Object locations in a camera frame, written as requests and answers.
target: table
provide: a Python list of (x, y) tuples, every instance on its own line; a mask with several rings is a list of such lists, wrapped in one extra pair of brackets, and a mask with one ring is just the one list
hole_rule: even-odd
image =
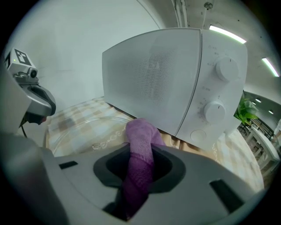
[(246, 142), (248, 143), (252, 137), (254, 137), (260, 143), (260, 145), (262, 145), (264, 150), (264, 153), (258, 160), (260, 169), (262, 170), (270, 161), (274, 162), (274, 164), (264, 173), (264, 176), (266, 176), (279, 164), (280, 157), (268, 138), (254, 127), (252, 127), (250, 135), (246, 138)]
[[(57, 139), (73, 126), (89, 119), (105, 116), (133, 120), (132, 116), (107, 104), (103, 97), (95, 98), (71, 106), (68, 109), (50, 116), (46, 133), (46, 147), (50, 150), (54, 150)], [(98, 125), (97, 129), (103, 129), (107, 132), (108, 129), (106, 129), (106, 126), (106, 123), (101, 123)], [(163, 131), (160, 131), (160, 133), (167, 146), (199, 154), (216, 161), (240, 177), (255, 192), (259, 192), (264, 188), (263, 177), (254, 154), (237, 129), (230, 135), (222, 133), (217, 142), (214, 143), (213, 146), (210, 146), (209, 151), (197, 148)], [(69, 155), (70, 152), (68, 150), (68, 148), (61, 149), (59, 155)]]

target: purple towel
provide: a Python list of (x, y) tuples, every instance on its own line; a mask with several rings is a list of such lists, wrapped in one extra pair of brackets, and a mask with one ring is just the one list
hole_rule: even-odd
[(151, 143), (165, 145), (156, 127), (145, 119), (127, 123), (126, 135), (130, 142), (130, 159), (127, 176), (123, 182), (125, 211), (131, 218), (148, 197), (148, 187), (153, 182), (154, 161)]

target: microwave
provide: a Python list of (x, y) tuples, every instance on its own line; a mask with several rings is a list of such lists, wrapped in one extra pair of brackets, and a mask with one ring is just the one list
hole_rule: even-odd
[(102, 54), (107, 103), (204, 150), (233, 121), (246, 72), (246, 46), (211, 30), (151, 31)]

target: fluorescent light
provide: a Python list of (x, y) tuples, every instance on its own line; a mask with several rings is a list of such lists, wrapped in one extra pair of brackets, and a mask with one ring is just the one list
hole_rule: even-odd
[(224, 35), (227, 35), (227, 36), (229, 36), (229, 37), (232, 37), (233, 39), (239, 41), (239, 42), (242, 43), (242, 44), (244, 44), (244, 43), (246, 42), (244, 39), (238, 37), (237, 35), (235, 35), (235, 34), (233, 34), (233, 33), (230, 33), (230, 32), (228, 32), (228, 31), (226, 31), (226, 30), (224, 30), (224, 29), (218, 28), (218, 27), (216, 27), (216, 26), (210, 25), (210, 28), (209, 28), (209, 29), (210, 29), (210, 30), (213, 30), (213, 31), (217, 31), (217, 32), (222, 33), (222, 34), (224, 34)]
[(267, 58), (263, 58), (263, 61), (269, 67), (269, 69), (272, 71), (274, 76), (279, 76), (278, 73), (276, 72), (276, 70), (274, 69), (274, 67), (272, 66), (272, 64), (267, 60)]

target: white wall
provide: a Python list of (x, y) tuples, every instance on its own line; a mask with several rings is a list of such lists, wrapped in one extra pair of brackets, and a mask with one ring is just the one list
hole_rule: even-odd
[(267, 126), (269, 126), (273, 131), (277, 127), (279, 120), (275, 118), (268, 111), (258, 108), (258, 112), (256, 114)]
[(178, 27), (174, 0), (137, 0), (159, 28)]
[(265, 78), (259, 76), (256, 80), (246, 77), (244, 91), (263, 96), (281, 105), (281, 77), (271, 75), (271, 77)]
[[(58, 112), (103, 96), (102, 52), (164, 28), (160, 18), (154, 20), (137, 0), (41, 1), (14, 31), (6, 54), (16, 47), (29, 55), (39, 70), (40, 84), (55, 97)], [(46, 125), (27, 123), (24, 128), (42, 146)]]

